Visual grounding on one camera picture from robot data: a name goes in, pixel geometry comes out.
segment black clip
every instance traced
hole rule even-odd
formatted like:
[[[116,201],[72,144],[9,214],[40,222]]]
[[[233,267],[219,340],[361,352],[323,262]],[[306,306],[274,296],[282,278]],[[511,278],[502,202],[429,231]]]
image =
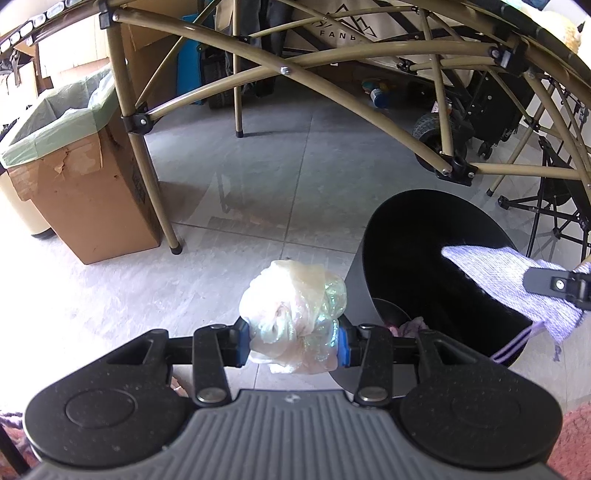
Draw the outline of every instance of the black clip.
[[[549,268],[530,268],[523,275],[525,291],[563,299],[581,310],[591,310],[591,275]]]
[[[505,69],[507,73],[519,76],[529,68],[525,60],[526,51],[527,44],[518,40],[517,45],[512,50],[503,47],[491,47],[489,54],[495,59],[495,63]]]
[[[533,118],[525,118],[524,121],[534,132],[540,131],[540,123],[537,120],[534,120]]]
[[[435,175],[437,175],[438,179],[450,181],[452,183],[459,183],[466,187],[472,186],[472,180],[478,171],[476,167],[457,155],[450,157],[449,155],[440,154],[439,156],[451,165],[452,170],[448,174],[443,174],[436,170]]]
[[[400,63],[398,63],[396,66],[398,67],[398,70],[400,70],[401,72],[404,73],[409,73],[411,75],[418,75],[418,72],[414,72],[410,69],[411,65],[415,65],[415,63],[409,59],[400,59]]]
[[[99,0],[99,26],[101,30],[106,30],[115,25],[113,22],[113,9],[107,3],[107,0]]]
[[[137,111],[130,116],[122,116],[123,124],[128,133],[145,135],[154,128],[154,121],[148,115],[148,104],[142,103]]]

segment gray rubber grip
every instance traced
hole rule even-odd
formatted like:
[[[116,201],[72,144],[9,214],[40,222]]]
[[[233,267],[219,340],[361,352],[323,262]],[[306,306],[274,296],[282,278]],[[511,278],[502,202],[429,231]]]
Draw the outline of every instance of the gray rubber grip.
[[[43,462],[28,480],[462,480],[560,477],[545,465],[473,472],[414,447],[383,410],[343,391],[242,390],[221,408],[198,410],[169,447],[134,465],[83,471]]]

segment tile floor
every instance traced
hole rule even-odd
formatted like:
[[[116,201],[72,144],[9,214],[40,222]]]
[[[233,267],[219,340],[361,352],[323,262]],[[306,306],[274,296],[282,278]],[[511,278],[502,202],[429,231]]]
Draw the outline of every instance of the tile floor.
[[[422,112],[412,106],[389,115],[407,130]],[[39,242],[11,226],[0,208],[0,408],[22,410],[40,388],[143,331],[163,327],[190,335],[209,323],[233,323],[250,280],[272,260],[324,264],[345,276],[371,213],[407,189],[441,189],[491,215],[520,251],[532,215],[506,212],[485,192],[437,180],[413,154],[372,125],[331,101],[282,79],[275,95],[244,110],[245,138],[233,135],[233,112],[190,105],[162,119],[147,136],[161,189],[178,235],[168,247],[84,266],[57,238]],[[506,159],[516,138],[490,161]],[[473,150],[469,155],[475,158]],[[539,164],[535,145],[525,157]],[[509,198],[533,195],[535,180],[507,178]],[[551,240],[543,220],[534,256],[574,267],[579,248]],[[549,388],[563,407],[591,387],[589,322],[565,342],[561,362],[548,336],[528,344],[515,369]],[[332,388],[328,374],[272,375],[250,363],[228,368],[240,388]],[[188,378],[187,368],[177,375]]]

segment rubber foot cap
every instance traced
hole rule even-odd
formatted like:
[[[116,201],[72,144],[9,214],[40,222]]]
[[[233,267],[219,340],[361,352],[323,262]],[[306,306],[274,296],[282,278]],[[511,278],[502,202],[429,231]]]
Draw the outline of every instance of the rubber foot cap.
[[[176,247],[171,247],[170,251],[173,253],[173,255],[180,255],[183,251],[183,246],[179,243]]]

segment trash bin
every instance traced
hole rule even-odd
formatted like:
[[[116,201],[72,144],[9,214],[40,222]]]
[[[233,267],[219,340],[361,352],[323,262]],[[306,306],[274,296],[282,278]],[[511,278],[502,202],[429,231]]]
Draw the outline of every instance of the trash bin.
[[[0,195],[6,198],[12,210],[22,220],[27,232],[35,238],[46,239],[55,235],[49,223],[39,213],[31,200],[23,202],[12,186],[8,173],[0,165]]]
[[[0,141],[0,163],[83,263],[159,246],[109,66],[43,92]]]
[[[426,325],[491,356],[531,324],[482,291],[441,255],[446,245],[515,248],[487,214],[454,195],[409,190],[375,211],[345,284],[351,324],[395,326],[423,317]],[[521,351],[507,360],[514,362]],[[354,391],[360,367],[331,372]],[[409,365],[394,365],[394,388],[404,395],[416,380]]]

